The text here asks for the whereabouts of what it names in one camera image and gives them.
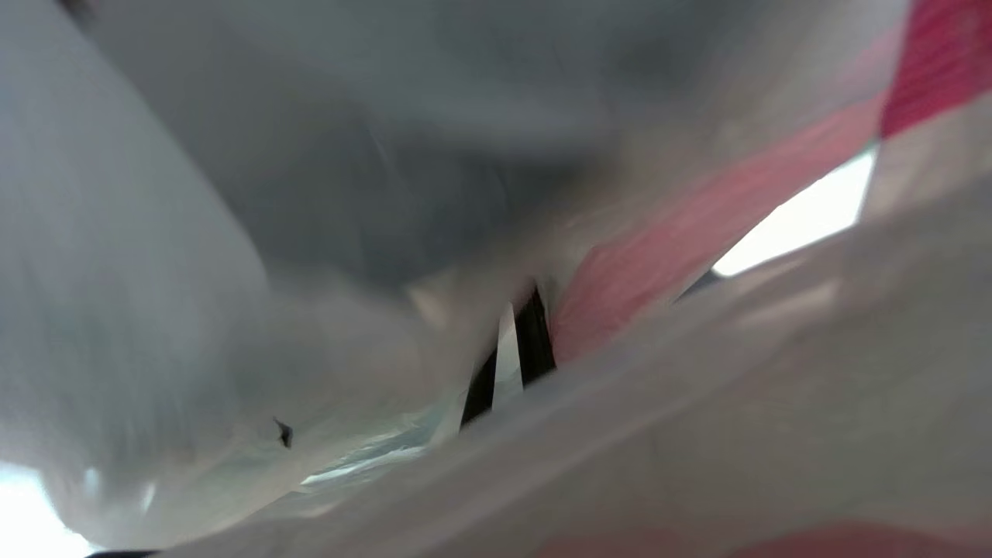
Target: black plastic piece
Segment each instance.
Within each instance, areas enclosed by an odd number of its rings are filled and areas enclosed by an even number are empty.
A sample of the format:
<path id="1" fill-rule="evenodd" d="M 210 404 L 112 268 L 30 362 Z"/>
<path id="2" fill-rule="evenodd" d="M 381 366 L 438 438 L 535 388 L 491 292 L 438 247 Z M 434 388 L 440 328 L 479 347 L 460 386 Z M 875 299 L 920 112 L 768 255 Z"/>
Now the black plastic piece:
<path id="1" fill-rule="evenodd" d="M 461 428 L 493 408 L 493 392 L 496 389 L 496 345 L 493 351 L 475 371 L 465 395 L 465 410 L 461 413 Z"/>
<path id="2" fill-rule="evenodd" d="M 535 289 L 515 318 L 520 379 L 526 388 L 556 368 L 552 340 L 548 334 L 545 304 Z"/>

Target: plastic wrap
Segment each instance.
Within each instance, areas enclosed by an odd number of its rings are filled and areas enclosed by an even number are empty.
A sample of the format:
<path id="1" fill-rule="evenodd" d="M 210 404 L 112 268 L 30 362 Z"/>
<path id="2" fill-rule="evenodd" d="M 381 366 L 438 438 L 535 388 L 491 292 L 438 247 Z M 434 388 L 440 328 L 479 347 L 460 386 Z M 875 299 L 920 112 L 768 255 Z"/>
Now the plastic wrap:
<path id="1" fill-rule="evenodd" d="M 987 555 L 990 187 L 663 305 L 328 515 L 166 556 Z"/>
<path id="2" fill-rule="evenodd" d="M 92 542 L 233 524 L 408 427 L 488 350 L 509 272 L 449 274 L 416 304 L 273 286 L 55 3 L 0 5 L 0 84 L 0 459 L 39 471 Z"/>

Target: white plastic bag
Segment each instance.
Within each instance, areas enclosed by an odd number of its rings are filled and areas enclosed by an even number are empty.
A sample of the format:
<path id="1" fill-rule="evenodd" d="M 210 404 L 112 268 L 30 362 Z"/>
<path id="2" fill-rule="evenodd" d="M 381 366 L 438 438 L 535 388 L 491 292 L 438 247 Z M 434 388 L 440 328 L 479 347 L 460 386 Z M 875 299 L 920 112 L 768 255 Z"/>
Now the white plastic bag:
<path id="1" fill-rule="evenodd" d="M 460 387 L 513 293 L 452 274 L 428 320 L 346 284 L 277 292 L 54 3 L 0 5 L 0 160 L 0 459 L 101 546 L 215 531 L 395 433 Z"/>
<path id="2" fill-rule="evenodd" d="M 984 556 L 990 210 L 986 178 L 711 287 L 330 514 L 166 556 L 708 557 L 852 522 Z"/>
<path id="3" fill-rule="evenodd" d="M 883 92 L 906 5 L 104 0 L 89 33 L 270 269 L 398 288 L 494 238 L 549 242 L 509 265 L 556 306 L 590 247 Z M 823 159 L 825 135 L 793 159 Z M 728 202 L 742 224 L 707 258 L 803 185 Z"/>

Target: translucent plastic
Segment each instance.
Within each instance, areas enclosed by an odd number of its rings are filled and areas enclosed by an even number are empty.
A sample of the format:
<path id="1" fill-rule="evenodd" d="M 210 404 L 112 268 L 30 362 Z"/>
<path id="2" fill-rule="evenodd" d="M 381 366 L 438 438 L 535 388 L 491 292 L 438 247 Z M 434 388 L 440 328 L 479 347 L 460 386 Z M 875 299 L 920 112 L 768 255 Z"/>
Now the translucent plastic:
<path id="1" fill-rule="evenodd" d="M 906 5 L 107 0 L 89 33 L 270 269 L 402 290 L 550 241 L 526 271 L 555 299 L 590 247 L 884 91 Z M 774 207 L 735 205 L 740 234 Z"/>
<path id="2" fill-rule="evenodd" d="M 990 211 L 972 181 L 711 287 L 330 514 L 166 556 L 987 555 Z"/>
<path id="3" fill-rule="evenodd" d="M 0 5 L 0 460 L 95 544 L 201 536 L 430 426 L 512 298 L 483 276 L 274 286 L 58 4 Z"/>

